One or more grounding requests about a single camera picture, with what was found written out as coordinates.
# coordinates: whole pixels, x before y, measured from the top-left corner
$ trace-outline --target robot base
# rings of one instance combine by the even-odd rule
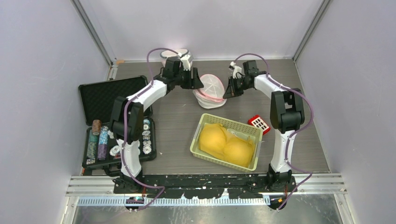
[[[275,172],[271,164],[269,165],[266,177],[267,190],[272,192],[285,192],[285,196],[283,197],[270,196],[270,208],[278,209],[286,199],[286,192],[291,192],[296,187],[296,179],[291,175],[291,173],[291,170],[283,173]]]
[[[143,171],[136,176],[136,179],[140,182],[143,181]],[[122,172],[120,173],[120,177],[113,179],[114,182],[114,190],[115,194],[131,194],[140,192],[141,185],[136,183],[131,177],[124,175]]]

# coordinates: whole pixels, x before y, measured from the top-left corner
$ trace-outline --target cable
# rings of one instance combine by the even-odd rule
[[[305,178],[304,180],[302,180],[300,183],[298,183],[298,184],[294,187],[294,189],[293,189],[293,190],[290,192],[290,194],[286,197],[286,199],[285,199],[285,200],[283,201],[283,203],[279,206],[279,208],[276,209],[276,210],[279,211],[281,208],[283,208],[283,206],[286,204],[286,202],[287,202],[288,199],[291,197],[291,195],[297,190],[297,188],[298,188],[301,184],[303,184],[304,182],[306,182],[309,178],[312,177],[312,172],[308,172],[308,171],[305,171],[305,170],[302,170],[302,169],[299,169],[299,168],[293,166],[293,165],[289,162],[289,158],[288,158],[288,156],[287,156],[287,152],[288,152],[288,150],[289,150],[290,138],[293,137],[294,135],[296,135],[297,133],[299,133],[299,132],[305,130],[309,125],[312,124],[312,122],[313,122],[313,115],[314,115],[314,113],[313,113],[313,107],[312,107],[311,103],[309,102],[309,100],[308,100],[303,94],[301,94],[301,93],[299,93],[298,91],[295,91],[295,90],[293,90],[293,89],[291,89],[291,88],[289,88],[289,87],[283,86],[282,84],[280,84],[280,83],[278,83],[276,80],[274,80],[271,76],[269,76],[269,74],[270,74],[270,72],[269,72],[269,65],[268,65],[267,61],[266,61],[262,56],[260,56],[260,55],[258,55],[258,54],[254,54],[254,53],[245,53],[245,54],[242,54],[242,55],[240,55],[239,57],[237,57],[233,62],[235,63],[238,59],[240,59],[241,57],[246,56],[246,55],[252,55],[252,56],[256,56],[256,57],[262,59],[262,60],[264,61],[264,63],[266,64],[266,66],[267,66],[267,74],[266,74],[266,76],[267,76],[268,80],[269,80],[272,84],[278,86],[279,88],[281,88],[281,89],[283,89],[283,90],[286,90],[286,91],[293,92],[294,94],[297,94],[298,96],[300,96],[302,99],[304,99],[305,102],[307,102],[308,107],[309,107],[309,109],[310,109],[310,111],[311,111],[311,118],[310,118],[308,124],[305,125],[304,127],[300,128],[300,129],[296,130],[295,132],[293,132],[292,134],[290,134],[290,136],[287,138],[287,141],[286,141],[286,150],[285,150],[285,161],[286,161],[287,165],[289,165],[290,168],[292,168],[292,169],[295,169],[295,170],[297,170],[297,171],[299,171],[299,172],[302,172],[302,173],[305,173],[305,174],[309,174],[309,175],[308,175],[307,178]]]
[[[182,57],[186,56],[188,53],[189,53],[189,50],[187,50],[187,52],[186,52],[186,53],[182,54],[182,55],[180,56],[180,58],[182,58]]]
[[[164,186],[151,186],[151,185],[147,185],[147,184],[144,184],[144,183],[138,181],[138,180],[132,175],[131,171],[129,170],[128,165],[126,165],[126,163],[125,163],[125,156],[124,156],[125,144],[127,143],[127,126],[128,126],[128,124],[127,124],[127,115],[128,115],[128,107],[129,107],[129,105],[130,105],[135,99],[137,99],[139,96],[141,96],[142,94],[144,94],[145,92],[147,92],[147,91],[153,86],[153,84],[154,84],[154,74],[153,74],[153,71],[152,71],[151,66],[150,66],[150,63],[149,63],[149,56],[150,56],[150,54],[151,54],[153,51],[156,51],[156,50],[169,50],[169,51],[172,51],[172,52],[175,53],[175,54],[178,54],[176,51],[174,51],[174,50],[172,50],[172,49],[169,49],[169,48],[155,48],[155,49],[152,49],[151,51],[149,51],[149,52],[147,53],[146,60],[147,60],[148,70],[150,71],[150,77],[149,77],[149,78],[150,78],[150,83],[149,83],[140,93],[136,94],[133,98],[131,98],[131,99],[127,102],[127,104],[125,105],[125,107],[124,107],[124,143],[122,144],[122,149],[121,149],[121,160],[122,160],[122,164],[124,165],[124,168],[125,168],[125,170],[128,172],[129,176],[130,176],[136,183],[138,183],[138,184],[140,184],[141,186],[144,186],[144,187],[146,187],[146,188],[161,189],[161,191],[153,198],[153,200],[151,200],[149,203],[147,203],[147,204],[144,205],[143,207],[140,207],[140,208],[138,209],[138,211],[147,208],[151,203],[153,203],[153,202],[165,191],[165,187],[164,187]]]

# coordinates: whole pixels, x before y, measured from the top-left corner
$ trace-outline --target aluminum frame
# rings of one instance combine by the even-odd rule
[[[328,6],[330,5],[330,3],[332,2],[332,0],[323,0],[322,4],[320,5],[318,11],[316,12],[315,16],[313,17],[313,20],[310,24],[310,26],[308,27],[307,32],[305,33],[303,39],[301,40],[296,53],[293,56],[293,61],[296,62],[298,57],[300,57],[301,52],[304,50],[308,40],[310,39],[312,33],[315,31],[316,26],[319,24],[319,22],[322,20],[323,15],[326,12],[326,9],[328,8]]]
[[[293,176],[296,179],[296,183],[300,183],[308,175],[294,174]],[[72,176],[69,183],[69,187],[67,188],[66,191],[66,197],[68,198],[68,201],[65,206],[64,217],[61,223],[62,224],[72,223],[80,197],[87,198],[87,196],[89,196],[90,198],[118,199],[126,196],[127,197],[141,196],[141,194],[114,194],[113,193],[114,183],[112,181],[112,179],[114,178],[115,177],[109,177],[109,176]],[[272,192],[262,192],[261,194],[263,195],[263,197],[269,195],[279,195],[279,193],[272,193]],[[347,191],[344,185],[344,181],[341,177],[341,174],[314,173],[307,182],[303,183],[298,188],[298,192],[295,192],[294,194],[295,195],[332,194],[336,199],[339,213],[341,215],[343,222],[345,224],[354,223],[350,208],[347,203]],[[225,189],[222,197],[227,197],[227,196],[228,196],[228,192]],[[245,200],[245,201],[234,201],[234,203],[238,203],[238,204],[245,203],[246,205],[248,205],[248,204],[255,204],[262,202]],[[186,205],[185,199],[182,198],[173,199],[172,203],[169,203],[169,206],[175,206],[175,205],[181,205],[181,206]],[[161,203],[161,206],[168,206],[168,204]]]
[[[78,15],[80,16],[82,22],[84,23],[87,31],[91,35],[93,41],[95,42],[96,46],[98,47],[100,53],[104,57],[105,61],[109,66],[113,64],[113,61],[111,60],[105,46],[103,45],[103,42],[100,40],[98,33],[95,30],[95,27],[91,23],[87,13],[84,10],[84,7],[82,6],[80,0],[71,0],[73,6],[75,7]]]

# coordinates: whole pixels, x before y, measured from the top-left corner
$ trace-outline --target metal floor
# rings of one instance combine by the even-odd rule
[[[268,206],[152,207],[129,213],[125,207],[78,206],[74,224],[341,224],[334,195],[296,195],[279,213]]]
[[[265,64],[258,62],[261,70]],[[297,70],[292,60],[269,60],[270,73],[278,82],[302,89]],[[151,63],[155,75],[161,63]],[[194,61],[199,75],[214,74],[223,85],[228,84],[231,75],[228,66],[230,61]],[[122,63],[118,67],[116,79],[135,76],[149,76],[146,63]],[[227,119],[246,123],[252,116],[259,114],[269,125],[270,99],[263,93],[250,89],[237,98],[228,99],[220,108],[207,110],[199,106],[192,90],[176,87],[167,96],[153,104],[153,119],[156,124],[157,158],[142,163],[145,174],[218,174],[240,173],[240,171],[194,157],[190,152],[190,144],[195,129],[203,113],[209,113]],[[307,105],[305,120],[310,113]],[[270,131],[263,136],[259,163],[255,172],[267,172],[274,151],[275,135]],[[314,172],[328,172],[325,156],[319,142],[315,126],[312,125],[296,136],[291,159],[293,165]]]

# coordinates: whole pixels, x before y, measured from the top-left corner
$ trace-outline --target open black case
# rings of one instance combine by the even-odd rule
[[[82,167],[84,168],[83,175],[92,175],[95,169],[103,169],[108,176],[120,175],[121,158],[116,158],[110,155],[110,149],[117,145],[116,139],[108,138],[106,159],[99,161],[96,153],[95,162],[87,164],[87,148],[89,133],[92,129],[92,122],[96,119],[102,121],[102,126],[109,126],[110,117],[116,97],[127,97],[137,93],[139,90],[147,85],[145,76],[139,76],[127,79],[110,80],[106,82],[83,84],[78,87],[80,91],[81,100],[84,109],[85,122],[89,126],[86,130],[84,157]],[[140,161],[150,161],[156,158],[156,137],[155,124],[150,118],[153,114],[152,107],[149,107],[144,112],[144,118],[150,121],[150,141],[151,152],[143,153],[143,139],[140,137]]]

